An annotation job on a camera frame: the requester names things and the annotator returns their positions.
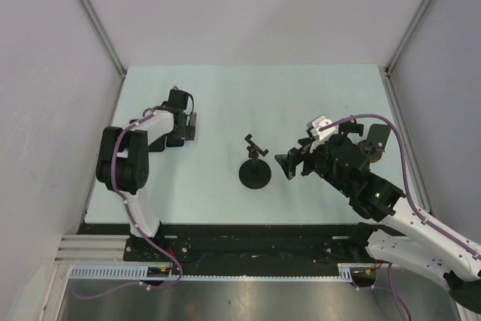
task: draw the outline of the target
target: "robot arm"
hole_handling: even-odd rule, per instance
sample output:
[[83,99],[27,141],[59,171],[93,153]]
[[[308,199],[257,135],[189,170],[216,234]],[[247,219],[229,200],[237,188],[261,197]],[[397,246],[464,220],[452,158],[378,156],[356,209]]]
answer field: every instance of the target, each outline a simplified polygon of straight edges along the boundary
[[[149,177],[149,153],[162,152],[165,147],[182,147],[185,141],[194,140],[197,116],[193,112],[193,102],[192,112],[185,112],[191,97],[189,93],[173,88],[161,106],[145,110],[141,119],[130,122],[116,155],[113,154],[114,147],[123,129],[108,126],[102,134],[97,180],[113,190],[111,168],[116,156],[116,187],[123,194],[138,227],[148,237],[154,237],[161,224],[143,189]],[[133,224],[131,233],[141,236]]]
[[[309,137],[298,141],[301,147],[275,156],[287,178],[295,176],[296,166],[301,163],[301,175],[317,173],[349,198],[349,204],[361,217],[408,237],[392,237],[371,229],[360,243],[370,257],[396,263],[433,280],[448,289],[459,304],[481,313],[481,247],[416,207],[408,196],[410,204],[403,191],[371,173],[370,159],[384,151],[389,130],[386,132],[384,125],[372,125],[367,144],[353,144],[347,135],[363,132],[356,118],[360,117],[333,123],[320,116],[308,123]],[[360,224],[359,233],[366,226]]]

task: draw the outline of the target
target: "light blue table surface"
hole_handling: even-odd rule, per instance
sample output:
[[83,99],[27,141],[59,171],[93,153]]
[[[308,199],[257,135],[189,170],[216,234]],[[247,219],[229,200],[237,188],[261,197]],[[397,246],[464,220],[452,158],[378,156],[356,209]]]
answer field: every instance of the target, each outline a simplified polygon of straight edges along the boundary
[[[196,139],[150,154],[147,194],[163,223],[357,223],[363,219],[315,174],[287,180],[274,155],[297,147],[306,124],[320,114],[338,120],[375,113],[392,120],[376,65],[245,65],[131,67],[113,125],[126,126],[178,86],[195,97]],[[365,137],[368,126],[365,120]],[[268,148],[271,182],[245,188],[238,170],[247,160],[244,137]],[[398,145],[391,134],[379,176],[402,186]],[[87,223],[126,223],[119,198],[95,183]]]

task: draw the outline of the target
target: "metal floor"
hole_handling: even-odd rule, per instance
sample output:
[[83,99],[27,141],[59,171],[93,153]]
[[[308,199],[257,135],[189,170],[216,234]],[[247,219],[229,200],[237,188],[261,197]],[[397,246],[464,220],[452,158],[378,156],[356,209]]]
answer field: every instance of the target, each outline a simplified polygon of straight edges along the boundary
[[[445,291],[431,281],[395,269],[395,285],[414,321],[459,320]],[[116,281],[72,280],[82,295],[117,285]],[[378,285],[386,285],[386,270]],[[103,298],[81,301],[65,294],[59,321],[397,321],[389,293],[359,291],[348,283],[185,282],[173,289],[145,291],[133,286]]]

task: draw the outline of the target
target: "round black base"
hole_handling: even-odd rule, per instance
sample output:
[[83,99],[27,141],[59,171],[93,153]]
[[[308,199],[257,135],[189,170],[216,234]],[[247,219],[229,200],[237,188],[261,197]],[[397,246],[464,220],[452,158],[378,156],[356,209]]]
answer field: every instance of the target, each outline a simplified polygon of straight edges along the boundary
[[261,189],[271,180],[271,168],[262,159],[257,159],[257,167],[254,168],[253,160],[249,159],[239,168],[239,179],[247,188]]

